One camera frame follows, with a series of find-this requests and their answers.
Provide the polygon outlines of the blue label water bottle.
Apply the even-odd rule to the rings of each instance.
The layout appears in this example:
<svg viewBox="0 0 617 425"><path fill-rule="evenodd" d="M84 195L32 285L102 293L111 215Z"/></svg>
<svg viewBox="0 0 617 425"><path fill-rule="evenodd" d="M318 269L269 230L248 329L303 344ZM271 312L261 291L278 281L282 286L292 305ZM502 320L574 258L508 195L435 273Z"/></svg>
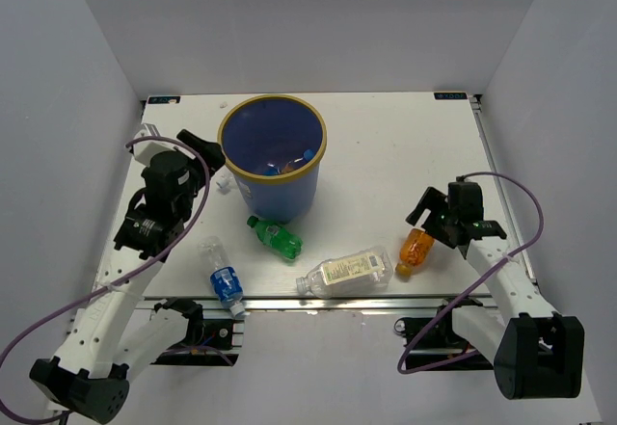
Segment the blue label water bottle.
<svg viewBox="0 0 617 425"><path fill-rule="evenodd" d="M266 166L266 169L263 174L267 176L275 176L275 175L293 173L301 169L308 162L310 162L313 159L313 157L314 157L314 152L311 149L307 149L303 152L303 154L299 158L292 159L292 160L289 160L285 163L278 164L278 165L274 163L269 163Z"/></svg>

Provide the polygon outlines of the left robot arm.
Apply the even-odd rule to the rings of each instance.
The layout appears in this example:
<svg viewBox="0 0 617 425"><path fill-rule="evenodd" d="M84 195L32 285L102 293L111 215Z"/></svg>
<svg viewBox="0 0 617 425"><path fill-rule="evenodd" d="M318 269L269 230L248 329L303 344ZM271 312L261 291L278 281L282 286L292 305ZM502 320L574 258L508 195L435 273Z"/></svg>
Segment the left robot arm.
<svg viewBox="0 0 617 425"><path fill-rule="evenodd" d="M201 214L211 177L226 163L221 146L182 130L175 138L142 131L130 146L143 186L126 206L93 294L66 341L37 360L34 384L52 402L98 424L113 420L130 383L171 348L203 336L201 305L173 297L131 335L125 329L149 283Z"/></svg>

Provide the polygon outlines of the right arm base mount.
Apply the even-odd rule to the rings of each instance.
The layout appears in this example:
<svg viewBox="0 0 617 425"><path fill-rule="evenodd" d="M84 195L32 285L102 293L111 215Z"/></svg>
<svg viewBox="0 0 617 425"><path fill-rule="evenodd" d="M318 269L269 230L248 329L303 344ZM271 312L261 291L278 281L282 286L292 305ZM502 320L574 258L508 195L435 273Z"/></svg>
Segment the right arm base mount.
<svg viewBox="0 0 617 425"><path fill-rule="evenodd" d="M440 365L421 371L463 372L493 370L491 363L480 354L459 359L456 362L445 363L447 360L456 360L456 358L470 354L475 350L475 347L466 339L454 332L452 325L454 309L467 306L486 309L479 300L473 298L462 300L418 341L414 349L405 357L404 363L401 366L397 366L398 373L437 363L440 363ZM422 317L402 317L394 323L395 333L405 339L405 349L431 320L431 318Z"/></svg>

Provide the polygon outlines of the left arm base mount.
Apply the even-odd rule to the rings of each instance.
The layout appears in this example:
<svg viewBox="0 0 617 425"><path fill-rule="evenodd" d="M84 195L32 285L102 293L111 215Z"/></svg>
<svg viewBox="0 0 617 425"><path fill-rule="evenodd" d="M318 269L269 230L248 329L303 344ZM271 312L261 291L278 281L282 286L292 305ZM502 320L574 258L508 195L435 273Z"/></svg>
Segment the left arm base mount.
<svg viewBox="0 0 617 425"><path fill-rule="evenodd" d="M178 312L188 321L185 336L166 349L152 365L232 367L243 345L244 321L193 300L172 298L156 303L150 319L161 309Z"/></svg>

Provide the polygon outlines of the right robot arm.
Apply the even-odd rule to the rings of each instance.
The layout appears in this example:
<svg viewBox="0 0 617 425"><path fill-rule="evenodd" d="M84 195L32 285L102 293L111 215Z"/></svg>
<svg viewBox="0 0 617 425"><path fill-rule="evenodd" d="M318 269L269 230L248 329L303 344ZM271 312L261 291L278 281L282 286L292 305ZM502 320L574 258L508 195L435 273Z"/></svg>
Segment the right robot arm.
<svg viewBox="0 0 617 425"><path fill-rule="evenodd" d="M458 250L479 278L409 339L397 370L415 373L407 358L435 328L446 346L469 344L455 361L476 355L488 361L507 399L576 398L582 386L584 328L539 293L515 259L527 246L510 249L501 225L485 219L482 189L472 179L471 174L457 177L445 193L427 188L406 219Z"/></svg>

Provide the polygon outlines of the orange patterned bottle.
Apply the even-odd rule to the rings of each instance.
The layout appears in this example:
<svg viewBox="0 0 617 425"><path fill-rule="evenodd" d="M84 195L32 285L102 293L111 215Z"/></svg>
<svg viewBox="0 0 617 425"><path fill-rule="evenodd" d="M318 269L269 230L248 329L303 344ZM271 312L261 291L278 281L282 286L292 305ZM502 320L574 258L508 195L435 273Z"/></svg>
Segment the orange patterned bottle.
<svg viewBox="0 0 617 425"><path fill-rule="evenodd" d="M431 251L435 239L426 231L413 228L399 250L395 273L401 279L409 279L413 272L422 265Z"/></svg>

